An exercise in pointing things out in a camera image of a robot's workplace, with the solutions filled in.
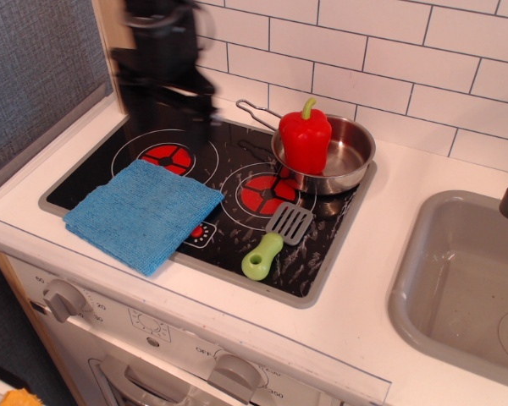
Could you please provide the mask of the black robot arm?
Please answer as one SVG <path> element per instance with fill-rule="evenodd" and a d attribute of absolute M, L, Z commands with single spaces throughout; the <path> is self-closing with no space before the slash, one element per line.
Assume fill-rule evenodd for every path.
<path fill-rule="evenodd" d="M 124 25 L 134 48 L 114 47 L 115 78 L 129 123 L 148 130 L 162 122 L 160 107 L 194 134 L 220 124 L 214 85 L 197 69 L 200 47 L 194 1 L 127 1 Z"/>

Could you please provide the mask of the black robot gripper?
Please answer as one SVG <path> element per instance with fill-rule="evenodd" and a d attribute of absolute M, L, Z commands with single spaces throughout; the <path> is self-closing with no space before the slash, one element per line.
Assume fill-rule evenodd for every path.
<path fill-rule="evenodd" d="M 124 23 L 135 47 L 114 48 L 112 59 L 132 129 L 140 134 L 166 129 L 162 106 L 149 92 L 177 96 L 187 132 L 196 143 L 207 143 L 220 117 L 213 105 L 215 88 L 196 68 L 200 47 L 194 9 L 127 8 Z"/>

